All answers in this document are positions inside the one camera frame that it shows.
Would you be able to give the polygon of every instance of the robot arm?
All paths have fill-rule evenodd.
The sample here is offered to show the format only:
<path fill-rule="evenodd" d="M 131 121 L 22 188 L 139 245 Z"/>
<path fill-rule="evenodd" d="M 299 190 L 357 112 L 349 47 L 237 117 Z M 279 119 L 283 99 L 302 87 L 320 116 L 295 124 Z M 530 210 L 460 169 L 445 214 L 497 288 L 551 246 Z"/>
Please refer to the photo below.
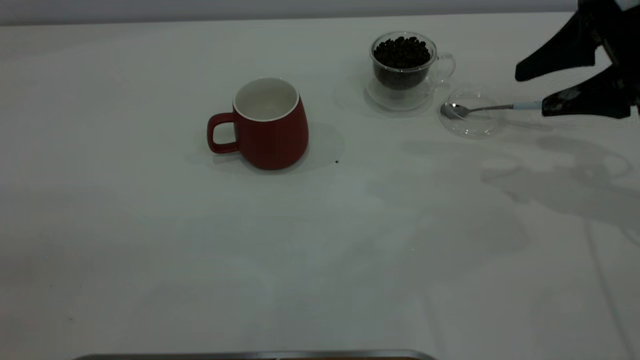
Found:
<path fill-rule="evenodd" d="M 622 10 L 614 0 L 579 0 L 567 24 L 516 67 L 516 80 L 549 72 L 593 66 L 602 45 L 612 65 L 583 82 L 546 97 L 544 116 L 591 114 L 622 119 L 630 107 L 640 107 L 640 0 L 626 0 Z"/>

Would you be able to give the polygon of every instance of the red mug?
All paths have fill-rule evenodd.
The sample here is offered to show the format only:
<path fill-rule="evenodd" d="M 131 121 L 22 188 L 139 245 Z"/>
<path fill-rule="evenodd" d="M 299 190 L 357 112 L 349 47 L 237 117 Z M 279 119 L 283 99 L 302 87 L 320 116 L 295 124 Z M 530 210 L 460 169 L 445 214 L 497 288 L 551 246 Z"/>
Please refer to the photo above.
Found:
<path fill-rule="evenodd" d="M 236 140 L 213 142 L 216 126 L 233 122 Z M 234 112 L 213 115 L 207 142 L 216 154 L 240 151 L 257 168 L 277 170 L 293 165 L 307 149 L 309 130 L 300 94 L 283 79 L 260 78 L 234 97 Z"/>

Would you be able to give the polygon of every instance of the wall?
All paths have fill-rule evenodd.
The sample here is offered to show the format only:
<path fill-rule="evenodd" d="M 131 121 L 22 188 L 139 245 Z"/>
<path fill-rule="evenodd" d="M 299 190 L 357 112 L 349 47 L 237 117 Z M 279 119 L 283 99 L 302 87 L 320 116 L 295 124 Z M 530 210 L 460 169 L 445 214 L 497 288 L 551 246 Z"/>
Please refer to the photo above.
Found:
<path fill-rule="evenodd" d="M 0 0 L 0 24 L 574 11 L 577 0 Z"/>

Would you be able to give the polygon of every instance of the coffee bean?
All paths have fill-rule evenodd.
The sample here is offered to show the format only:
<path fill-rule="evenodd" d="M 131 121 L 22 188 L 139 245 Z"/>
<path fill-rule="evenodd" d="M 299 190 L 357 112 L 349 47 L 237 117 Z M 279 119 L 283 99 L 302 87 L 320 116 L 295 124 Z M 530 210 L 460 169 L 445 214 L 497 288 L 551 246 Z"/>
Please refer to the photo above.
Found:
<path fill-rule="evenodd" d="M 383 65 L 395 69 L 413 69 L 420 67 L 431 59 L 426 42 L 417 37 L 398 37 L 380 43 L 373 52 L 374 57 Z M 411 72 L 389 71 L 374 65 L 378 81 L 393 90 L 406 90 L 423 82 L 428 68 Z"/>

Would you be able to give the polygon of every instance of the clear glass dish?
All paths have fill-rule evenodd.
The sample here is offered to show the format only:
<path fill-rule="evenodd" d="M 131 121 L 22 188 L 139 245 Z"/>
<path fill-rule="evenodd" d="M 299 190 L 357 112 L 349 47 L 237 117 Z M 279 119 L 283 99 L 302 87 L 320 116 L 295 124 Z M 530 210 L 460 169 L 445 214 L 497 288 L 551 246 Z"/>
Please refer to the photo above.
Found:
<path fill-rule="evenodd" d="M 486 89 L 475 86 L 463 86 L 455 90 L 444 102 L 444 104 L 447 103 L 462 105 L 468 109 L 499 105 Z M 458 136 L 482 139 L 493 136 L 504 129 L 503 114 L 505 110 L 481 110 L 461 117 L 453 113 L 447 116 L 440 111 L 440 107 L 438 107 L 440 122 L 447 130 Z"/>

